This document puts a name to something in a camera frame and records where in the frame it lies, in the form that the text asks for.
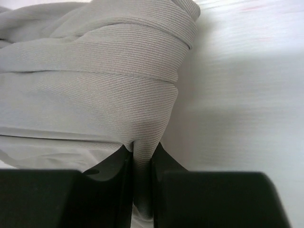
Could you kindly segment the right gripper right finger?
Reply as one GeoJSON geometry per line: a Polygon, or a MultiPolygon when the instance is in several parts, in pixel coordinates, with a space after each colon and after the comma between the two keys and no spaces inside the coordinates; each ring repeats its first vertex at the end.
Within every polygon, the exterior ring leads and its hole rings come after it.
{"type": "Polygon", "coordinates": [[[189,171],[161,145],[152,156],[156,228],[288,228],[272,181],[261,172],[189,171]]]}

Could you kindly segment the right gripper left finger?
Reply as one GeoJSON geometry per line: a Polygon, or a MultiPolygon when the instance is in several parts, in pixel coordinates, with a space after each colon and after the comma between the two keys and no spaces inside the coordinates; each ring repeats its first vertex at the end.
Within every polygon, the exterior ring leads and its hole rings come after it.
{"type": "Polygon", "coordinates": [[[3,228],[128,228],[133,155],[121,147],[96,166],[76,170],[3,169],[3,228]]]}

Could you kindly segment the grey trousers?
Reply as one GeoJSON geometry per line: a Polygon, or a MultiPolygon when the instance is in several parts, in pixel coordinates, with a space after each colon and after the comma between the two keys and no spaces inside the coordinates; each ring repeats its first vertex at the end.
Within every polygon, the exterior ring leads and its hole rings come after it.
{"type": "Polygon", "coordinates": [[[134,153],[133,228],[151,228],[150,159],[197,34],[191,0],[93,0],[0,9],[0,159],[84,171],[134,153]]]}

